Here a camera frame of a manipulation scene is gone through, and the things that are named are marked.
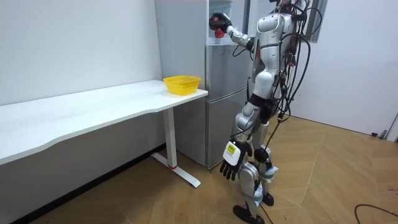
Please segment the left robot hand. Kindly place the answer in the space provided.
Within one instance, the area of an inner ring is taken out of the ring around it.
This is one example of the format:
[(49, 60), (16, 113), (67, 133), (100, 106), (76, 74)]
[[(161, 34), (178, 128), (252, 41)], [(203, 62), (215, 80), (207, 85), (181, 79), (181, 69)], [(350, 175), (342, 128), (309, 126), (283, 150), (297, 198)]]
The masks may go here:
[(223, 151), (220, 172), (227, 180), (235, 180), (245, 156), (252, 156), (252, 146), (248, 142), (230, 139)]

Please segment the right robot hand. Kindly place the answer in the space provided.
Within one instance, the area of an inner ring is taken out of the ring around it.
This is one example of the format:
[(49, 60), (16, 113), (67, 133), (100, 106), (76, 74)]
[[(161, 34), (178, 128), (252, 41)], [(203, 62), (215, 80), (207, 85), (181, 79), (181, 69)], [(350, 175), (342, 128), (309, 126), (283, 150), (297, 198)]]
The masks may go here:
[(225, 13), (214, 12), (209, 18), (209, 28), (211, 30), (221, 30), (223, 33), (227, 33), (229, 26), (232, 26), (232, 22)]

